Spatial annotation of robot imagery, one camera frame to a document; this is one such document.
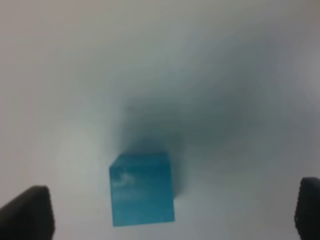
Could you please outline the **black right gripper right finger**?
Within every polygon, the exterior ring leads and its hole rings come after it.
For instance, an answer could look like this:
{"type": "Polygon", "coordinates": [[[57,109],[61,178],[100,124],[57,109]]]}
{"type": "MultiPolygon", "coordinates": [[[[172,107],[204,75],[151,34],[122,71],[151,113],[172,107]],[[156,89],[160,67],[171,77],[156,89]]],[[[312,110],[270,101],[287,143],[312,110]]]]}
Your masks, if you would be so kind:
{"type": "Polygon", "coordinates": [[[320,239],[320,179],[303,177],[300,181],[295,228],[301,240],[320,239]]]}

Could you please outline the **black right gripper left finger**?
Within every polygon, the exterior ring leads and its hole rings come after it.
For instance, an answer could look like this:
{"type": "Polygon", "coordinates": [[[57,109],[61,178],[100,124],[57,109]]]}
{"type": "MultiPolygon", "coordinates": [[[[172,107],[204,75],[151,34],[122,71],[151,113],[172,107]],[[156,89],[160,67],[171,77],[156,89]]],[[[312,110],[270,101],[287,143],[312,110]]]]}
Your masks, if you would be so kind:
{"type": "Polygon", "coordinates": [[[52,240],[55,218],[50,190],[35,185],[0,208],[2,240],[52,240]]]}

